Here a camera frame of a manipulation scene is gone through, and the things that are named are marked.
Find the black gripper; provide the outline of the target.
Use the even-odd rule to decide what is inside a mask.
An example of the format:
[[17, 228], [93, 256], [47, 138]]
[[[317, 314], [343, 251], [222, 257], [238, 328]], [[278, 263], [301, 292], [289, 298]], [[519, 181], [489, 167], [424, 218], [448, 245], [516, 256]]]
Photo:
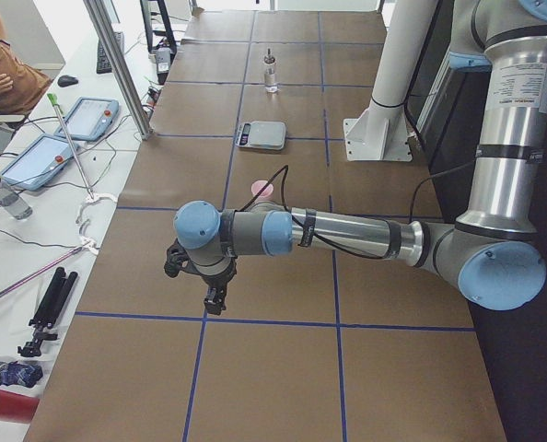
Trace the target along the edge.
[[209, 287], [204, 298], [206, 312], [220, 316], [227, 309], [227, 285], [237, 273], [236, 259], [223, 257], [211, 265], [196, 262], [194, 266]]

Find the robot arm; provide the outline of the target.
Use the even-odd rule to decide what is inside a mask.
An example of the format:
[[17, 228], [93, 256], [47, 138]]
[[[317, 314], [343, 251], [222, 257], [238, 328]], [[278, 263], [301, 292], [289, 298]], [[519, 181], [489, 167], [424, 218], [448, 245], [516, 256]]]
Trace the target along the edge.
[[165, 273], [201, 277], [214, 315], [225, 309], [239, 256], [296, 246], [401, 260], [491, 310], [531, 301], [546, 279], [529, 211], [547, 123], [547, 1], [458, 1], [448, 50], [451, 68], [490, 74], [469, 205], [453, 224], [324, 213], [260, 196], [238, 210], [195, 201], [174, 216]]

